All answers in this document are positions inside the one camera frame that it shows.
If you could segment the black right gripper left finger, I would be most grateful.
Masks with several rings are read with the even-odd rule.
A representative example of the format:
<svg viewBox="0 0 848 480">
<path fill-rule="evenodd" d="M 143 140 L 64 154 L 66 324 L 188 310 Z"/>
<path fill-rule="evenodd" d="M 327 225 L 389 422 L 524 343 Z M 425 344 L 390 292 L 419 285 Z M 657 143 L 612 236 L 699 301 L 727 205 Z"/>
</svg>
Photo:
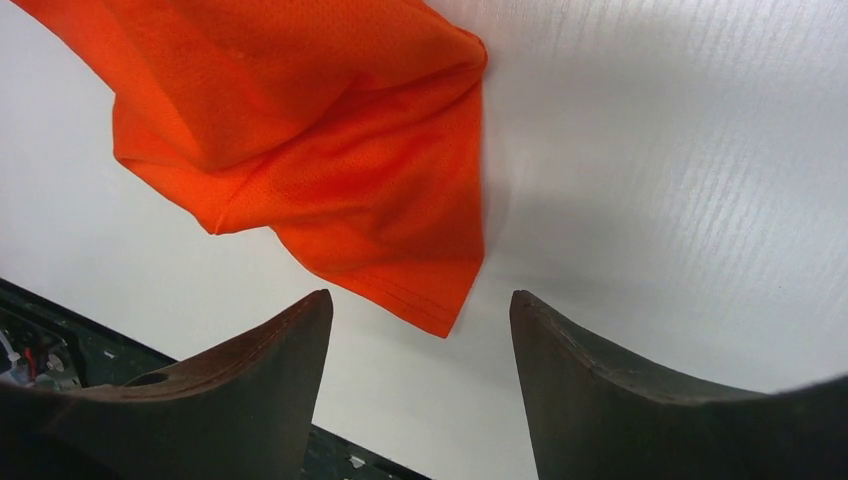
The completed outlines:
<svg viewBox="0 0 848 480">
<path fill-rule="evenodd" d="M 5 479 L 296 479 L 333 304 L 265 323 L 121 385 L 1 388 Z"/>
</svg>

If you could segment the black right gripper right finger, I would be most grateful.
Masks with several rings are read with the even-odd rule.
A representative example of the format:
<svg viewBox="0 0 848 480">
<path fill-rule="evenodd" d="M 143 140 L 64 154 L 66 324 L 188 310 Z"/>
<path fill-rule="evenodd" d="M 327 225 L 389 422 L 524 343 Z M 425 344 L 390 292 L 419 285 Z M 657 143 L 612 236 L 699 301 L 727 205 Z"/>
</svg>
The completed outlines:
<svg viewBox="0 0 848 480">
<path fill-rule="evenodd" d="M 843 479 L 847 381 L 764 394 L 642 357 L 516 291 L 510 326 L 542 479 Z"/>
</svg>

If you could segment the orange t shirt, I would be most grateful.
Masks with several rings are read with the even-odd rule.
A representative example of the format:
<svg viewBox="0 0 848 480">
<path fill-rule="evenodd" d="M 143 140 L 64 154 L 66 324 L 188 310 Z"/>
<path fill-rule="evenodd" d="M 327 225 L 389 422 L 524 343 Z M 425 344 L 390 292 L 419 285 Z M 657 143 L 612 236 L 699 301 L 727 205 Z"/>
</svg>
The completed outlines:
<svg viewBox="0 0 848 480">
<path fill-rule="evenodd" d="M 446 337 L 484 255 L 488 53 L 422 1 L 23 1 L 114 92 L 116 160 L 209 233 Z"/>
</svg>

